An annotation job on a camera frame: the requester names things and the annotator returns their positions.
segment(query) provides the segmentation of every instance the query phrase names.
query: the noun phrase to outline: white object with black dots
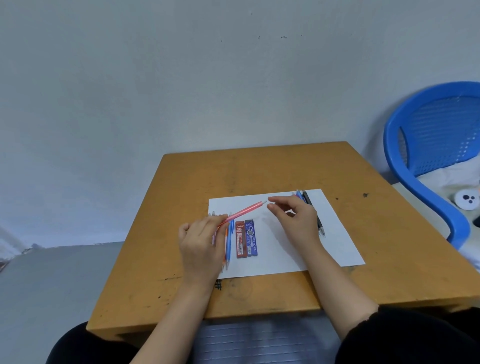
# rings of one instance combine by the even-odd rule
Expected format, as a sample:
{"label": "white object with black dots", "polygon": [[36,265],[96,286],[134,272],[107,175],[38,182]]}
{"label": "white object with black dots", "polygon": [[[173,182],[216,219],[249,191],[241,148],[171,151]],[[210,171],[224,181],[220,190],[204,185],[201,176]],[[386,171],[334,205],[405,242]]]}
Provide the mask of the white object with black dots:
{"label": "white object with black dots", "polygon": [[460,190],[455,194],[454,202],[462,210],[475,210],[480,205],[479,191],[475,188]]}

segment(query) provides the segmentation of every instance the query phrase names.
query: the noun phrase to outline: person's left hand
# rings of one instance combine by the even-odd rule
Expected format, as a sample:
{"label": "person's left hand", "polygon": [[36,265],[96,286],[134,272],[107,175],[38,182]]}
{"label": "person's left hand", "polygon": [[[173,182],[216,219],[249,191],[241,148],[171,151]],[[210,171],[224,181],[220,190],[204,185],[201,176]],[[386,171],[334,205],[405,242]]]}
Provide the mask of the person's left hand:
{"label": "person's left hand", "polygon": [[[183,282],[193,288],[211,290],[222,270],[225,255],[225,232],[228,224],[218,226],[227,214],[208,216],[179,228],[179,245],[183,261]],[[213,235],[217,231],[215,244]]]}

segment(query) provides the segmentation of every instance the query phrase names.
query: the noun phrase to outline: hand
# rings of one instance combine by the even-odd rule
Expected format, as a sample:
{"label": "hand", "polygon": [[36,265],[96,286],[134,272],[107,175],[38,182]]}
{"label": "hand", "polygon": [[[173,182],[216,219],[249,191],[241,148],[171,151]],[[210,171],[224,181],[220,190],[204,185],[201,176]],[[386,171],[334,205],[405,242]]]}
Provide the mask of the hand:
{"label": "hand", "polygon": [[322,246],[318,237],[317,211],[295,195],[272,196],[267,208],[276,216],[285,230],[290,243],[301,255],[307,254],[310,248]]}
{"label": "hand", "polygon": [[[228,224],[218,227],[227,214],[209,216],[179,228],[179,245],[183,261],[183,283],[211,290],[222,270],[225,255],[225,232]],[[212,238],[216,232],[215,244]]]}

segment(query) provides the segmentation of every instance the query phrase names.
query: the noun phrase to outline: black pants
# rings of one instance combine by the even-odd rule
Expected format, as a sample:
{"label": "black pants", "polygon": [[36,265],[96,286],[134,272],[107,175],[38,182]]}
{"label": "black pants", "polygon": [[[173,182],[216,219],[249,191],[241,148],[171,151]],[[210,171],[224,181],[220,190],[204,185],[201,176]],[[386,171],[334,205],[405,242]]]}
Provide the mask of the black pants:
{"label": "black pants", "polygon": [[[128,364],[138,349],[71,329],[55,344],[47,364]],[[192,362],[192,353],[187,362]],[[480,363],[480,309],[440,320],[418,312],[380,308],[352,329],[336,363]]]}

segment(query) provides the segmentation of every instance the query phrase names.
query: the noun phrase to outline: forearm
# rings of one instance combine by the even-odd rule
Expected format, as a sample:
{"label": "forearm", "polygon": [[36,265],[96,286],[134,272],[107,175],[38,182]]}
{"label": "forearm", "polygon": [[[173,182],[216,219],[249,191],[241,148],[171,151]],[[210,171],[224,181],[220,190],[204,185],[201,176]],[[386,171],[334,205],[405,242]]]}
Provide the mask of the forearm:
{"label": "forearm", "polygon": [[169,310],[131,363],[185,363],[211,293],[182,284]]}
{"label": "forearm", "polygon": [[341,339],[377,312],[377,303],[350,279],[321,245],[312,245],[302,256],[320,303]]}

